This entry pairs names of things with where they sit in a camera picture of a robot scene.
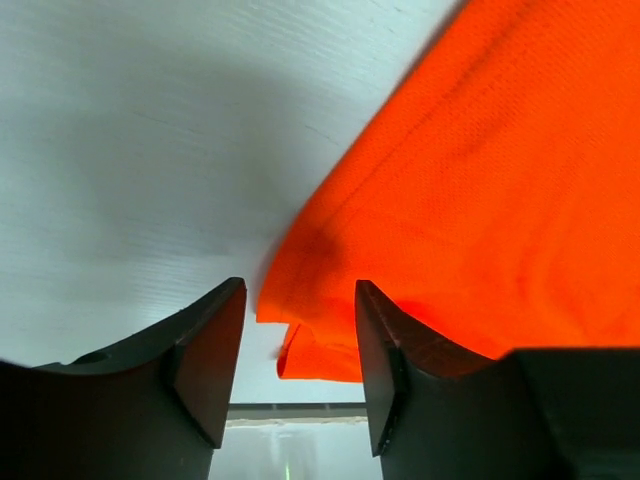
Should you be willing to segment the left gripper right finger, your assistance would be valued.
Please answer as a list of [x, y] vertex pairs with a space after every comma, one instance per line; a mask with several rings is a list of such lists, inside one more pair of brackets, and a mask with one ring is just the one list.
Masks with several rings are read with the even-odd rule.
[[372, 453], [387, 479], [635, 479], [639, 352], [515, 350], [492, 360], [355, 288]]

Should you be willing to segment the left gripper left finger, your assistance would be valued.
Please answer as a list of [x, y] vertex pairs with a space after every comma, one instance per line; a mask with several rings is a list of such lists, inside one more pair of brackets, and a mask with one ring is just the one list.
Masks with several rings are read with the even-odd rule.
[[220, 448], [247, 289], [192, 305], [69, 364], [1, 365], [5, 479], [205, 479]]

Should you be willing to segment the orange shorts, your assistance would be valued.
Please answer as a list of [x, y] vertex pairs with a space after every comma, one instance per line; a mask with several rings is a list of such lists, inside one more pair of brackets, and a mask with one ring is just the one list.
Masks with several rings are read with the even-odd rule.
[[354, 293], [490, 358], [639, 342], [639, 5], [469, 1], [298, 215], [257, 319], [357, 382]]

